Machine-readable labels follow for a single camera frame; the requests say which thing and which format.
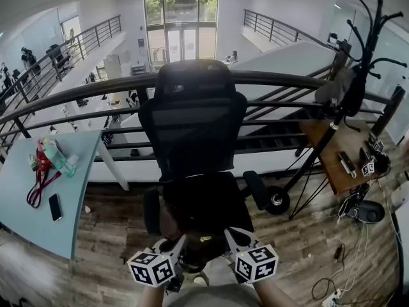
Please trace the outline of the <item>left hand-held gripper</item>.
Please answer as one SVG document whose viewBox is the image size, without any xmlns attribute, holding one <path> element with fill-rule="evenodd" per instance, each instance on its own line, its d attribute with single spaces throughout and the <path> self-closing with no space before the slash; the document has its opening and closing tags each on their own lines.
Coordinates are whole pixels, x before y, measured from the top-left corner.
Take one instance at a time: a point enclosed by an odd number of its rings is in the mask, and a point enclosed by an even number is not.
<svg viewBox="0 0 409 307">
<path fill-rule="evenodd" d="M 149 287 L 163 287 L 167 292 L 179 292 L 184 281 L 180 266 L 187 236 L 160 239 L 151 248 L 138 251 L 127 262 L 135 282 Z"/>
</svg>

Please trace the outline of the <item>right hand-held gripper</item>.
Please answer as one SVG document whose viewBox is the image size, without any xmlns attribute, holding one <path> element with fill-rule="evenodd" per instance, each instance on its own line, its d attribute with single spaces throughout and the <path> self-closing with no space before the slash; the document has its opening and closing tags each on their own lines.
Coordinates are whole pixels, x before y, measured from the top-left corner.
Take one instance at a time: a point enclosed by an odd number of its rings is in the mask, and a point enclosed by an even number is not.
<svg viewBox="0 0 409 307">
<path fill-rule="evenodd" d="M 255 283 L 272 277 L 277 270 L 278 254 L 270 244 L 264 244 L 253 232 L 228 227 L 224 230 L 228 245 L 226 256 L 233 263 L 239 283 Z"/>
</svg>

